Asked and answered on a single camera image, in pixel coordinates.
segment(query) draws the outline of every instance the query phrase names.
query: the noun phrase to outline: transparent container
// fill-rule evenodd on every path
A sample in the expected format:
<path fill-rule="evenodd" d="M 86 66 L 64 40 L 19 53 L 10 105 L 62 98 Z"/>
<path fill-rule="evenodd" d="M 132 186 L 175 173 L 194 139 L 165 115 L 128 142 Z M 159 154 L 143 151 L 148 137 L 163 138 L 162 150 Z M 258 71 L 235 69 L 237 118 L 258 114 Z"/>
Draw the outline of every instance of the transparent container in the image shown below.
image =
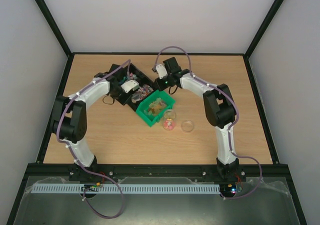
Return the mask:
<path fill-rule="evenodd" d="M 162 126 L 165 130 L 171 131 L 175 128 L 177 114 L 174 110 L 168 109 L 164 112 L 162 118 Z"/>

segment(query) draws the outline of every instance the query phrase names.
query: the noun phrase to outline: wooden tabletop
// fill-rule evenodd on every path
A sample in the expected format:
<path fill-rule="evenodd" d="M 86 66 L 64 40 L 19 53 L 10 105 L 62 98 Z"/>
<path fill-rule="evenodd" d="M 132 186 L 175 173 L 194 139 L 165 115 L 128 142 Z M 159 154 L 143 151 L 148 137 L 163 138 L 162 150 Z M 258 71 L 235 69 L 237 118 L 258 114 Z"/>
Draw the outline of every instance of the wooden tabletop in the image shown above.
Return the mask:
<path fill-rule="evenodd" d="M 173 56 L 163 55 L 160 62 Z M 176 55 L 179 65 L 188 68 L 184 55 Z M 157 75 L 151 68 L 155 55 L 75 55 L 64 90 L 64 96 L 79 91 L 99 72 L 127 59 L 152 80 Z M 239 109 L 239 122 L 234 127 L 236 153 L 252 156 L 261 164 L 272 164 L 254 95 L 242 56 L 191 56 L 192 70 L 200 78 L 220 85 L 227 84 Z M 93 104 L 87 112 L 88 145 L 100 164 L 216 164 L 218 154 L 215 129 L 205 116 L 203 99 L 188 90 L 178 89 L 172 95 L 177 125 L 172 131 L 160 123 L 149 127 L 128 105 Z M 192 120 L 194 130 L 185 133 L 181 122 Z M 71 164 L 73 158 L 64 144 L 52 134 L 44 163 Z M 241 164 L 254 164 L 240 159 Z"/>

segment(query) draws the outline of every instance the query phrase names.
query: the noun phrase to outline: slotted white strip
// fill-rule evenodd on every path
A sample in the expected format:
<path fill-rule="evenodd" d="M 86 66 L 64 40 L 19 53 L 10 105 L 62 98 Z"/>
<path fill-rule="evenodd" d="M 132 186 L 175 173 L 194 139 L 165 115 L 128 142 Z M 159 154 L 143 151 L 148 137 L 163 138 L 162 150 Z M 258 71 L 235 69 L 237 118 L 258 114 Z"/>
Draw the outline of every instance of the slotted white strip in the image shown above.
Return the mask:
<path fill-rule="evenodd" d="M 119 184 L 124 194 L 219 194 L 220 187 L 215 184 Z M 78 194 L 83 192 L 83 184 L 37 183 L 33 185 L 33 194 Z M 104 184 L 102 188 L 93 188 L 86 193 L 119 194 L 114 184 Z"/>

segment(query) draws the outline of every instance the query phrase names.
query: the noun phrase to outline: white wall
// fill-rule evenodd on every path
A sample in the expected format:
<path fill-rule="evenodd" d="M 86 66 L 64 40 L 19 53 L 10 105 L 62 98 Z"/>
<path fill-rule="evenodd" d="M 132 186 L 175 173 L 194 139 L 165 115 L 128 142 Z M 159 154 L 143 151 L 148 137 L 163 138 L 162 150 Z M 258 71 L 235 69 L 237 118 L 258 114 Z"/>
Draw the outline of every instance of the white wall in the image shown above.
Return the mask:
<path fill-rule="evenodd" d="M 285 0 L 251 66 L 281 163 L 310 225 L 319 224 L 320 0 Z"/>
<path fill-rule="evenodd" d="M 0 0 L 0 224 L 34 163 L 66 64 L 34 0 Z"/>
<path fill-rule="evenodd" d="M 274 0 L 45 0 L 73 52 L 244 53 Z"/>

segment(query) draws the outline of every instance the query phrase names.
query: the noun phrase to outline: robotic arm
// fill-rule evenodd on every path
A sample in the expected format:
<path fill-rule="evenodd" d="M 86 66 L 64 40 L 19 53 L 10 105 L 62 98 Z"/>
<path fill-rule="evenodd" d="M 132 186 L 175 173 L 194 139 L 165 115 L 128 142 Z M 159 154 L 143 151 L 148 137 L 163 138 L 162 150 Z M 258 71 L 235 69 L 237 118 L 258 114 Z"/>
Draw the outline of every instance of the robotic arm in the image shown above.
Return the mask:
<path fill-rule="evenodd" d="M 228 86 L 225 84 L 217 86 L 200 78 L 195 78 L 188 69 L 182 70 L 174 57 L 163 61 L 163 63 L 164 65 L 158 64 L 155 69 L 152 69 L 158 73 L 159 78 L 155 80 L 155 86 L 160 91 L 176 85 L 179 88 L 193 92 L 199 97 L 203 97 L 206 118 L 216 130 L 218 174 L 223 179 L 227 178 L 228 175 L 233 174 L 239 167 L 238 158 L 232 154 L 232 152 L 235 152 L 233 129 L 228 130 L 231 123 L 235 121 L 236 112 L 232 104 L 222 94 L 210 87 L 210 85 L 214 85 L 232 98 Z M 59 138 L 70 144 L 78 160 L 87 168 L 90 168 L 93 163 L 97 162 L 85 138 L 87 131 L 87 110 L 100 97 L 109 93 L 127 94 L 139 88 L 139 83 L 135 80 L 128 80 L 120 86 L 114 76 L 110 76 L 98 83 L 97 81 L 105 74 L 98 73 L 89 85 L 75 94 L 71 94 L 68 97 L 57 97 L 52 110 L 50 129 L 52 133 L 57 134 L 58 123 L 66 104 L 72 98 L 78 96 L 67 111 L 68 113 L 72 112 L 72 114 L 71 117 L 66 116 L 64 118 Z"/>

